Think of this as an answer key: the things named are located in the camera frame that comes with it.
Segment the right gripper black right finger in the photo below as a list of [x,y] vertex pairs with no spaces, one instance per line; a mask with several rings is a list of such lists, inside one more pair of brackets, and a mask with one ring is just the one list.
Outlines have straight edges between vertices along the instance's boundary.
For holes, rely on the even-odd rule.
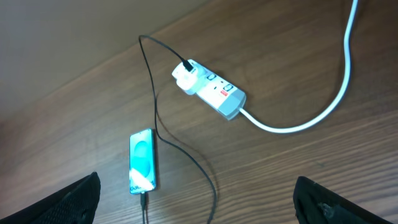
[[300,224],[392,224],[304,176],[296,181],[293,202]]

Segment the white USB charger plug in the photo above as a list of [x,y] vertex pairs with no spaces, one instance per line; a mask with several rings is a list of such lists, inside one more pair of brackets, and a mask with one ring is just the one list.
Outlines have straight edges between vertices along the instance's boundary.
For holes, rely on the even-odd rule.
[[181,62],[173,70],[172,76],[176,80],[176,84],[179,88],[188,95],[194,95],[198,91],[200,69],[196,61],[188,59],[188,62],[193,66],[191,71],[188,71]]

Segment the white power extension strip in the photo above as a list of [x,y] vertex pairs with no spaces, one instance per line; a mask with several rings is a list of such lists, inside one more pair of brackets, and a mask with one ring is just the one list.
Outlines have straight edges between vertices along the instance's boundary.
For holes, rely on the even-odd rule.
[[196,61],[188,61],[202,69],[205,75],[204,84],[196,95],[228,121],[237,116],[246,102],[245,92]]

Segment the blue screen Galaxy smartphone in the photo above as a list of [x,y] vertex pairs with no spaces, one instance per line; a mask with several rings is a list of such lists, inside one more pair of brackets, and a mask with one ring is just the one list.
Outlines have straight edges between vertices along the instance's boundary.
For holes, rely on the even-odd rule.
[[129,138],[129,192],[141,194],[156,187],[153,130],[145,129]]

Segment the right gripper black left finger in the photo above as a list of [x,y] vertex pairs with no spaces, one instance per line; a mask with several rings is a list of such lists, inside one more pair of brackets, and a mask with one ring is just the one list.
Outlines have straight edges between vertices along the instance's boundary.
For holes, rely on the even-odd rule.
[[100,178],[96,172],[92,172],[33,205],[1,219],[1,224],[92,224],[100,191]]

